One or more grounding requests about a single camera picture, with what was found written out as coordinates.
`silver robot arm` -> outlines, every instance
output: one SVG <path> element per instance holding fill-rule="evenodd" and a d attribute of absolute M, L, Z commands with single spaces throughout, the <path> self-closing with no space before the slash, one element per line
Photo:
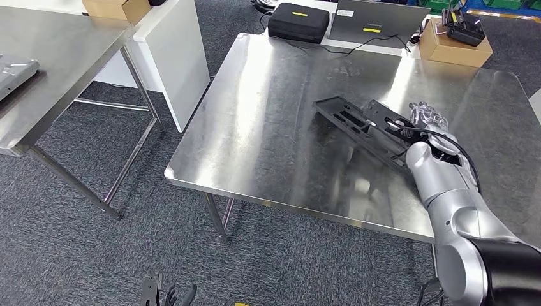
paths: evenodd
<path fill-rule="evenodd" d="M 455 140 L 437 124 L 426 128 Z M 459 164 L 440 160 L 441 152 Z M 411 145 L 406 164 L 428 211 L 438 277 L 453 305 L 541 305 L 541 252 L 489 210 L 460 151 L 431 135 Z"/>

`laptop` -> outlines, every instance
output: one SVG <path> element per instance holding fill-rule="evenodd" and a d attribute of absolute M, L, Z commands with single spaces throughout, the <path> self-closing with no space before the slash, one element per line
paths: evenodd
<path fill-rule="evenodd" d="M 430 8 L 361 0 L 339 0 L 329 38 L 391 48 L 404 48 Z"/>

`metal bracket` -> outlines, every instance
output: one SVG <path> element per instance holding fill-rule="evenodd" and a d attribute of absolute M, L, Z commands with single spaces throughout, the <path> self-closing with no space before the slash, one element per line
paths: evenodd
<path fill-rule="evenodd" d="M 385 122 L 387 117 L 395 121 L 400 115 L 375 100 L 370 101 L 367 110 L 361 110 L 339 96 L 316 101 L 314 107 L 361 147 L 406 177 L 411 175 L 403 160 L 409 144 L 385 129 L 389 126 Z"/>
<path fill-rule="evenodd" d="M 157 276 L 145 275 L 143 278 L 143 290 L 139 306 L 190 306 L 197 293 L 197 285 L 191 285 L 190 290 L 179 300 L 178 291 L 175 285 L 169 287 L 169 290 L 162 290 L 163 274 Z M 164 299 L 160 301 L 159 293 L 164 292 Z"/>

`metal table leg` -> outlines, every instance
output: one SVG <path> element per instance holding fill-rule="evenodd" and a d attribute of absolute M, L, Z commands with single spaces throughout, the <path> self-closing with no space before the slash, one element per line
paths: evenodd
<path fill-rule="evenodd" d="M 141 81 L 141 77 L 139 76 L 139 73 L 137 72 L 137 70 L 135 69 L 135 66 L 133 65 L 133 61 L 131 60 L 130 54 L 128 53 L 128 51 L 126 51 L 126 47 L 122 46 L 122 48 L 120 48 L 120 53 L 122 53 L 122 57 L 124 58 L 126 65 L 128 65 L 128 69 L 131 73 L 131 76 L 133 77 L 133 80 L 137 84 L 137 88 L 139 89 L 141 96 L 143 96 L 145 103 L 149 107 L 149 110 L 152 116 L 157 119 L 159 130 L 163 131 L 163 125 L 161 124 L 161 120 L 159 119 L 158 113 L 156 112 L 156 109 L 154 108 L 154 105 L 152 104 L 152 101 L 149 97 L 149 93 L 147 92 L 145 88 L 145 85 L 143 85 L 143 81 Z"/>
<path fill-rule="evenodd" d="M 78 192 L 86 196 L 92 204 L 96 205 L 98 208 L 104 210 L 114 219 L 120 217 L 119 213 L 116 210 L 112 209 L 111 206 L 102 201 L 96 194 L 94 194 L 88 187 L 85 186 L 80 180 L 74 177 L 66 168 L 62 167 L 57 161 L 50 157 L 45 151 L 39 148 L 37 145 L 34 145 L 29 150 L 30 155 L 43 163 L 47 168 L 51 169 L 54 173 L 62 177 L 69 185 L 75 188 Z"/>
<path fill-rule="evenodd" d="M 147 93 L 147 90 L 141 81 L 140 75 L 135 69 L 133 65 L 133 61 L 131 60 L 131 57 L 129 53 L 126 51 L 125 47 L 122 47 L 120 49 L 122 53 L 122 57 L 124 58 L 124 61 L 126 62 L 126 65 L 128 66 L 128 69 L 133 77 L 133 80 L 137 84 L 137 88 L 139 89 L 139 93 L 141 93 L 141 96 L 143 97 L 143 100 L 145 101 L 147 107 L 144 106 L 137 106 L 137 105 L 127 105 L 127 104 L 120 104 L 120 103 L 109 103 L 109 102 L 101 102 L 101 101 L 93 101 L 88 99 L 82 99 L 78 98 L 74 101 L 82 102 L 82 103 L 88 103 L 88 104 L 94 104 L 94 105 L 102 105 L 102 106 L 109 106 L 114 108 L 123 108 L 127 110 L 138 110 L 138 111 L 146 111 L 150 112 L 152 114 L 152 120 L 150 123 L 148 123 L 145 131 L 143 132 L 143 135 L 140 137 L 139 141 L 135 145 L 135 148 L 131 152 L 128 160 L 124 164 L 120 174 L 118 175 L 117 179 L 115 180 L 113 186 L 109 190 L 107 196 L 104 200 L 102 200 L 100 197 L 98 197 L 95 193 L 93 193 L 85 184 L 83 184 L 79 179 L 77 179 L 75 176 L 73 176 L 66 168 L 64 168 L 62 165 L 60 165 L 57 161 L 55 161 L 52 157 L 50 157 L 43 149 L 39 148 L 37 145 L 34 145 L 30 148 L 31 155 L 42 162 L 47 168 L 51 169 L 54 173 L 58 174 L 60 177 L 62 177 L 69 185 L 71 185 L 73 188 L 78 190 L 80 193 L 82 193 L 84 196 L 86 196 L 92 204 L 96 205 L 103 211 L 106 211 L 111 217 L 114 219 L 120 218 L 120 215 L 118 212 L 116 212 L 114 209 L 109 206 L 111 201 L 113 200 L 113 197 L 115 196 L 116 192 L 120 188 L 120 185 L 122 184 L 122 181 L 128 174 L 128 171 L 131 168 L 131 165 L 133 164 L 135 158 L 139 154 L 139 151 L 141 150 L 143 144 L 145 143 L 147 137 L 149 136 L 152 128 L 154 125 L 158 125 L 158 128 L 160 131 L 163 131 L 163 125 L 161 123 L 161 120 L 159 119 L 158 113 L 152 104 L 152 101 Z"/>
<path fill-rule="evenodd" d="M 209 209 L 212 223 L 214 223 L 214 227 L 218 231 L 219 237 L 222 238 L 224 242 L 227 242 L 227 236 L 225 235 L 225 228 L 227 226 L 227 222 L 229 221 L 229 216 L 231 214 L 231 209 L 233 208 L 233 204 L 235 203 L 235 199 L 229 198 L 227 200 L 225 213 L 223 215 L 223 218 L 221 219 L 218 214 L 218 208 L 216 206 L 216 202 L 214 201 L 214 196 L 211 193 L 204 193 L 204 192 L 201 192 L 201 195 L 203 196 L 203 199 L 205 200 L 205 204 L 207 205 L 207 208 Z"/>
<path fill-rule="evenodd" d="M 436 266 L 436 246 L 434 244 L 430 245 L 432 247 L 432 264 L 434 265 L 434 276 L 438 277 L 438 266 Z"/>

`gray carpet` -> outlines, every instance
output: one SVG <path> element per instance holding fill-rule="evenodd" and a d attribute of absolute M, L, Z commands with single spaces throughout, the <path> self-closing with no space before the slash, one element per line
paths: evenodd
<path fill-rule="evenodd" d="M 215 74 L 238 32 L 258 33 L 260 15 L 245 0 L 196 4 Z M 141 103 L 136 90 L 97 83 L 85 97 Z M 198 284 L 195 305 L 415 304 L 432 277 L 427 244 L 246 202 L 222 244 L 199 195 L 163 178 L 181 135 L 163 96 L 151 98 L 166 131 L 151 133 L 115 197 L 120 221 L 29 157 L 0 156 L 1 305 L 138 305 L 143 275 L 155 272 Z M 104 195 L 148 120 L 74 104 L 39 144 Z"/>
<path fill-rule="evenodd" d="M 483 68 L 515 73 L 531 97 L 541 88 L 541 24 L 483 16 L 482 25 L 494 52 Z"/>

